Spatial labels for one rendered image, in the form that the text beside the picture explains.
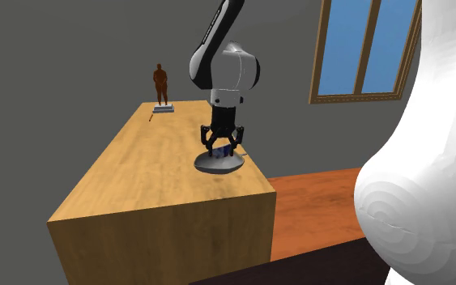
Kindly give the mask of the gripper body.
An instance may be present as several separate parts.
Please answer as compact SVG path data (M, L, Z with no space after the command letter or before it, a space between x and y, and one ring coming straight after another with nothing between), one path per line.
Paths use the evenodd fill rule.
M217 138L227 138L236 129L236 108L212 107L211 131Z

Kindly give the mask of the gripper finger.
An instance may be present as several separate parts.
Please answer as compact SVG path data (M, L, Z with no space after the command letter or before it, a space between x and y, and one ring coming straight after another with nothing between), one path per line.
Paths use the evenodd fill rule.
M244 131L245 128L243 126L237 125L235 130L228 136L228 140L230 142L228 154L230 156L234 156L235 149L242 143Z
M201 143L205 146L207 149L207 154L209 156L213 155L213 144L218 138L218 134L216 131L213 132L213 134L207 138L207 133L211 130L211 127L209 125L201 125L200 127L200 137L201 137Z

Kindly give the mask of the blue and white small object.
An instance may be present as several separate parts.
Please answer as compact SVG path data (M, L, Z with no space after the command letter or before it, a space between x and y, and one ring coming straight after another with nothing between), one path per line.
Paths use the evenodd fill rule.
M224 158L230 155L231 145L224 145L222 147L216 147L212 150L212 156L216 159Z

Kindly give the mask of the grey shallow dish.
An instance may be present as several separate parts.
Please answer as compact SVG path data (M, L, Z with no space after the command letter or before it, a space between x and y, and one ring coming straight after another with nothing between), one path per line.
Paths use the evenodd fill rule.
M228 174L239 169L245 159L238 153L227 156L209 156L207 152L199 155L194 161L194 167L200 172L210 174Z

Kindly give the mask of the light wooden table block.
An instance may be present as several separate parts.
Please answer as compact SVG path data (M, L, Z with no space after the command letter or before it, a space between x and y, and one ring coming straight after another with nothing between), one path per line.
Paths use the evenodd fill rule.
M69 285L189 285L270 261L274 188L250 158L198 171L211 107L174 107L141 104L48 220Z

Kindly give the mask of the brown human figure statue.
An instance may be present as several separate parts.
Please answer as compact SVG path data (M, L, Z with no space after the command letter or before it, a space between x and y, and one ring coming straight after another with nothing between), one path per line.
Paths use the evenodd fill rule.
M162 65L158 63L153 72L157 104L153 108L153 113L173 113L174 106L168 102L168 76Z

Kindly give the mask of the wooden framed window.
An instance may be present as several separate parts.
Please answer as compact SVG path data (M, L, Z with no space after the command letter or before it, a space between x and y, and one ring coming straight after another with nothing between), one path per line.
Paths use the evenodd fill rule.
M311 104L401 100L422 0L322 0Z

